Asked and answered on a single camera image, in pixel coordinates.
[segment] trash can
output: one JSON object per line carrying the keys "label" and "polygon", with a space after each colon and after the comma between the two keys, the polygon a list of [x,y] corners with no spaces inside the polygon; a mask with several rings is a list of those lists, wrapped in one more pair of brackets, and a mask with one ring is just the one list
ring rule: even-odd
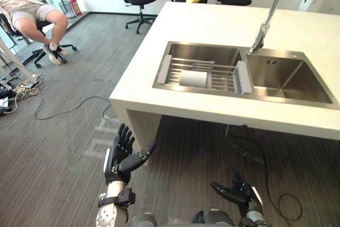
{"label": "trash can", "polygon": [[68,19],[75,17],[70,1],[62,1],[59,6]]}

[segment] drain hole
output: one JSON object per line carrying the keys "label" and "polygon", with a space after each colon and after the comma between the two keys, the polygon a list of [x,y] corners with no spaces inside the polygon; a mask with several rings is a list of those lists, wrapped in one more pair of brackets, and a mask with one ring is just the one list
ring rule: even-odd
{"label": "drain hole", "polygon": [[267,64],[267,65],[269,65],[269,64],[275,65],[275,64],[276,64],[276,61],[267,60],[266,64]]}

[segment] dish rack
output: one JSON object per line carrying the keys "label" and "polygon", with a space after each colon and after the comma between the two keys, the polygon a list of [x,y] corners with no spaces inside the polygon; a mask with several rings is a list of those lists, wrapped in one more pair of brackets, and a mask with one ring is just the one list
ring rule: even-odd
{"label": "dish rack", "polygon": [[246,63],[238,61],[236,66],[217,65],[215,61],[172,58],[167,55],[158,77],[158,83],[179,86],[183,70],[207,73],[203,89],[231,91],[238,94],[251,93],[251,83]]}

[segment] man's leg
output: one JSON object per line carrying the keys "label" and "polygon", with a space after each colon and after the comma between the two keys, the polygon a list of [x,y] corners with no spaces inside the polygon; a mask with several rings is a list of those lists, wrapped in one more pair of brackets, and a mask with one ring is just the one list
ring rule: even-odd
{"label": "man's leg", "polygon": [[67,25],[69,21],[66,16],[59,12],[58,10],[52,10],[46,15],[46,21],[50,23],[54,23],[54,27],[52,29],[52,37],[50,42],[52,44],[58,45],[60,40],[66,33]]}
{"label": "man's leg", "polygon": [[36,23],[30,19],[21,18],[16,20],[15,27],[26,37],[45,45],[49,44],[49,39],[38,30]]}

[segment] shorts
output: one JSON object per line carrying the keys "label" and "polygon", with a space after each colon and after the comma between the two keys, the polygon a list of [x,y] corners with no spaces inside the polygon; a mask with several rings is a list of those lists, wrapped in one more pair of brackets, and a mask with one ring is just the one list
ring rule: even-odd
{"label": "shorts", "polygon": [[33,22],[45,21],[46,15],[52,10],[56,9],[48,4],[31,4],[22,6],[11,12],[12,24],[15,27],[15,22],[21,18],[26,18]]}

